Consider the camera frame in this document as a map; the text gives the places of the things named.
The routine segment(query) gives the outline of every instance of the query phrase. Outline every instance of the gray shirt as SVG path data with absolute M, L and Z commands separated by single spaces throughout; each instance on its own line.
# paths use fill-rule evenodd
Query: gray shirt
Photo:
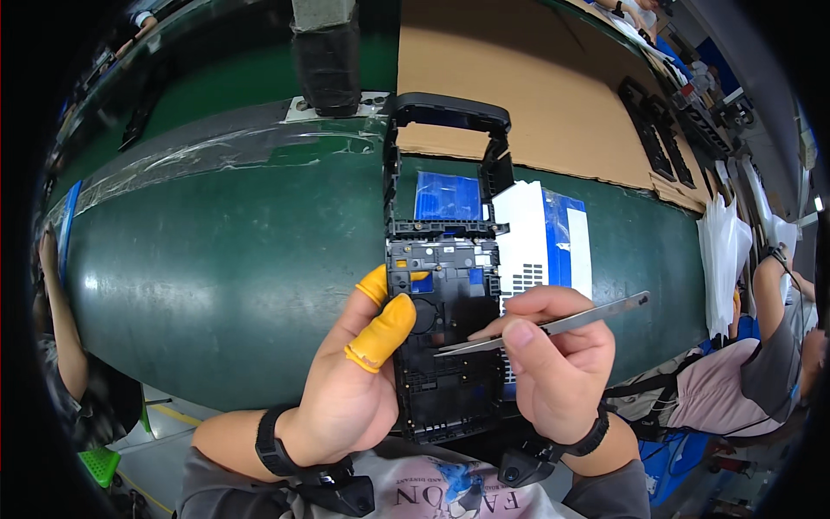
M 509 488 L 498 482 L 491 465 L 436 446 L 391 439 L 374 451 L 353 455 L 353 460 L 355 475 L 370 476 L 374 486 L 375 511 L 367 517 L 651 516 L 640 460 L 603 476 L 582 478 L 561 503 L 551 501 L 538 483 Z M 228 472 L 196 448 L 190 448 L 185 460 L 177 509 L 181 519 L 344 518 L 303 502 L 286 482 L 263 483 Z

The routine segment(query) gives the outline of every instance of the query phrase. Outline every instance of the desk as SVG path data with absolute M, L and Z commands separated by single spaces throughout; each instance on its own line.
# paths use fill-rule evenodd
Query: desk
M 355 136 L 362 127 L 354 121 Z M 66 287 L 84 346 L 215 409 L 297 401 L 352 286 L 383 262 L 380 138 L 368 153 L 340 154 L 327 139 L 277 149 L 250 168 L 149 185 L 78 215 Z M 403 175 L 414 183 L 418 169 L 473 168 L 414 158 Z M 585 202 L 597 303 L 653 294 L 647 311 L 608 323 L 618 342 L 612 383 L 705 338 L 693 214 L 592 180 L 523 168 L 515 176 Z

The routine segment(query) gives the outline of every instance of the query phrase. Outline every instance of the green chair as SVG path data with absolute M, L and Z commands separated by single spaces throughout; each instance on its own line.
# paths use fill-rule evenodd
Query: green chair
M 144 398 L 144 387 L 141 388 L 141 418 L 139 421 L 146 431 L 153 438 L 147 443 L 141 443 L 139 446 L 133 446 L 130 450 L 135 450 L 135 447 L 149 446 L 155 441 L 153 430 L 150 428 L 150 420 L 147 416 L 147 406 L 156 404 L 168 404 L 173 399 L 147 400 Z M 85 453 L 78 453 L 81 461 L 86 465 L 86 470 L 90 471 L 92 477 L 101 485 L 102 488 L 109 488 L 112 483 L 112 477 L 115 474 L 115 469 L 118 467 L 118 462 L 121 460 L 121 454 L 109 450 L 107 447 L 97 448 Z
M 84 462 L 86 470 L 90 471 L 90 475 L 101 488 L 110 487 L 115 469 L 121 460 L 120 454 L 109 450 L 107 447 L 101 447 L 85 453 L 78 453 L 78 457 Z

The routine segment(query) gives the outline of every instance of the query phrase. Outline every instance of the plastic bag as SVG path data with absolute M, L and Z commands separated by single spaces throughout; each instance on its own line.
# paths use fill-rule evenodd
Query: plastic bag
M 752 232 L 749 225 L 738 218 L 733 200 L 729 207 L 718 194 L 714 202 L 706 204 L 703 218 L 697 221 L 701 243 L 701 260 L 706 284 L 706 326 L 709 337 L 728 336 L 732 323 L 732 296 L 749 249 Z
M 764 229 L 767 243 L 771 247 L 777 247 L 779 243 L 783 243 L 789 249 L 790 256 L 794 256 L 795 246 L 798 245 L 798 226 L 794 223 L 787 223 L 781 217 L 773 214 L 772 209 L 769 208 L 767 193 L 764 191 L 764 186 L 761 185 L 758 172 L 755 171 L 749 155 L 741 157 L 738 164 L 744 169 L 746 178 L 749 180 L 749 187 L 752 189 L 755 203 L 758 206 L 758 215 L 761 218 L 761 227 Z M 781 291 L 781 302 L 783 303 L 787 301 L 790 283 L 789 274 L 781 276 L 779 290 Z

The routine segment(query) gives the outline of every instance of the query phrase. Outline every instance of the fingernail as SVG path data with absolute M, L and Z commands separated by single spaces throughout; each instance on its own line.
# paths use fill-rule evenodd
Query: fingernail
M 532 326 L 524 319 L 516 319 L 508 323 L 502 334 L 505 338 L 505 344 L 514 350 L 524 348 L 533 340 Z
M 510 359 L 510 367 L 513 369 L 513 375 L 522 375 L 525 372 L 525 367 L 516 359 Z

